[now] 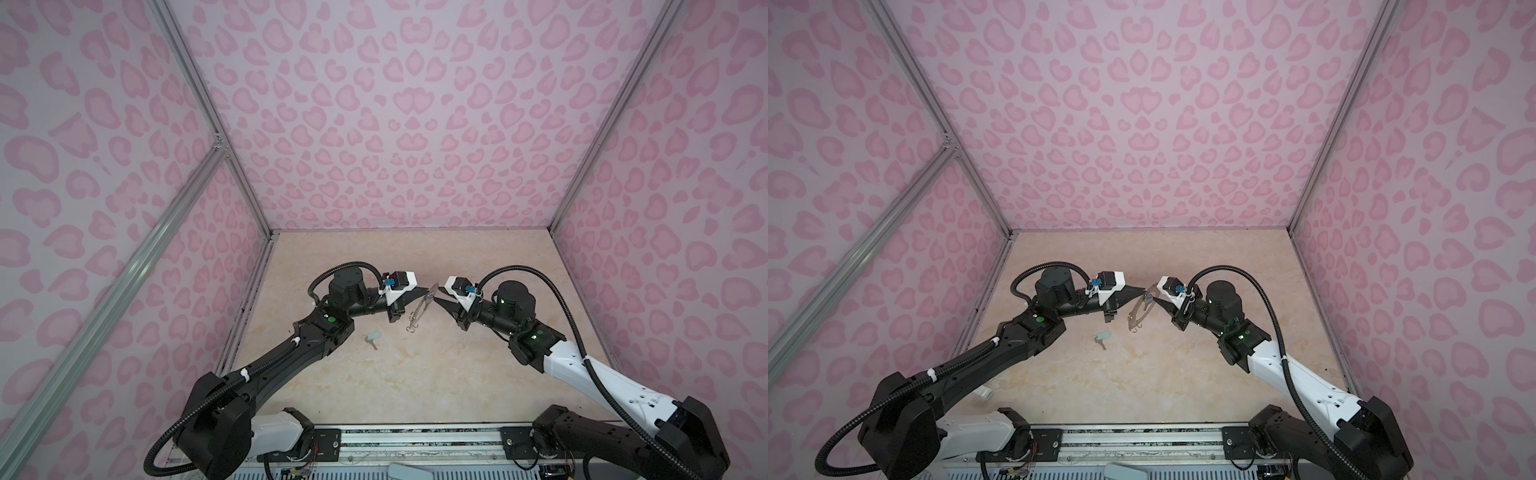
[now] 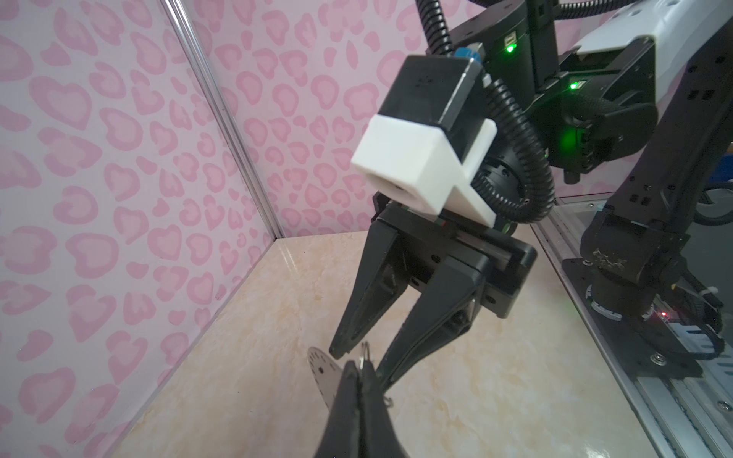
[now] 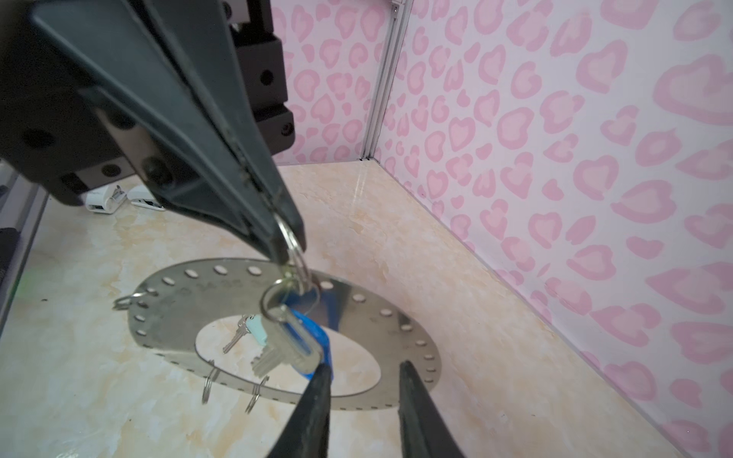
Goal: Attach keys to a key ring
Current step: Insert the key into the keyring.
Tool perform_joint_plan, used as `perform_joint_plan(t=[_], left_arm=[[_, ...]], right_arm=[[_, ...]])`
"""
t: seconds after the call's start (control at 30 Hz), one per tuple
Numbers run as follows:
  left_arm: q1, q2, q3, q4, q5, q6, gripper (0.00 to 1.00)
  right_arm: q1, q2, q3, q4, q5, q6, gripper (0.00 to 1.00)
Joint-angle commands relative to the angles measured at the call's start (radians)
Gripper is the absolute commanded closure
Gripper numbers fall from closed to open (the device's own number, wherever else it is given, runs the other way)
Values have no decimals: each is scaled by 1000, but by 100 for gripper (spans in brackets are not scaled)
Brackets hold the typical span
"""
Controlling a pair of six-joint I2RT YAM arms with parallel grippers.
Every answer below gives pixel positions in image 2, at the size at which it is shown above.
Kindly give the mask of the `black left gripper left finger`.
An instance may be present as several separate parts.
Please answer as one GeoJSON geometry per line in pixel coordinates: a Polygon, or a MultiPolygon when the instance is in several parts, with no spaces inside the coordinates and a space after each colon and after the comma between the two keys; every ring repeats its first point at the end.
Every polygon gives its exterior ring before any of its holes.
{"type": "Polygon", "coordinates": [[[361,381],[355,362],[348,362],[342,373],[334,404],[321,442],[314,454],[321,458],[360,456],[361,381]]]}

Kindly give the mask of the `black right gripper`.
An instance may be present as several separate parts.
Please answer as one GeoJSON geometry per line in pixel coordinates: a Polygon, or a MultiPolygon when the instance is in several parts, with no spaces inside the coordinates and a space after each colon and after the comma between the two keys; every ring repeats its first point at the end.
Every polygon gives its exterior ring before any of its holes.
{"type": "Polygon", "coordinates": [[[351,352],[408,285],[422,292],[377,368],[387,391],[471,328],[477,296],[496,317],[507,318],[538,253],[451,212],[427,219],[381,193],[372,203],[374,223],[329,354],[340,359],[351,352]]]}

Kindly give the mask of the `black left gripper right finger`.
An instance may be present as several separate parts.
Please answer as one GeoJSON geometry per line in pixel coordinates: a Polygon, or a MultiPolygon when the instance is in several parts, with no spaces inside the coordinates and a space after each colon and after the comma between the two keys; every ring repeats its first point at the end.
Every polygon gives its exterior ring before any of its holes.
{"type": "Polygon", "coordinates": [[[359,457],[408,457],[395,433],[372,362],[364,360],[359,379],[359,457]]]}

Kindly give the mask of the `silver perforated metal ring disc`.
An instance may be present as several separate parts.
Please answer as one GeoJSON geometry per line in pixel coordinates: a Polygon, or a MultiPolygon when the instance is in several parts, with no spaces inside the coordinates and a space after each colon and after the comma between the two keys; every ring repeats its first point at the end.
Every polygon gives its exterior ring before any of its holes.
{"type": "Polygon", "coordinates": [[[317,347],[309,347],[307,362],[326,408],[331,410],[336,399],[343,370],[328,354],[317,347]]]}

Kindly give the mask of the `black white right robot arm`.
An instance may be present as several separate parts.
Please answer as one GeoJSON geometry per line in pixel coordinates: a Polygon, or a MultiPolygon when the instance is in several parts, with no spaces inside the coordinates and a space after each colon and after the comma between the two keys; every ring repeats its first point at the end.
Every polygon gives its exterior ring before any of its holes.
{"type": "Polygon", "coordinates": [[[632,374],[683,379],[723,353],[721,304],[685,316],[708,352],[679,344],[655,299],[687,279],[683,248],[732,141],[728,1],[486,1],[450,28],[420,1],[425,55],[402,64],[352,165],[375,217],[329,352],[352,351],[395,301],[420,298],[379,364],[389,389],[468,332],[480,309],[506,317],[536,251],[513,237],[568,184],[637,156],[565,261],[574,289],[632,374]]]}

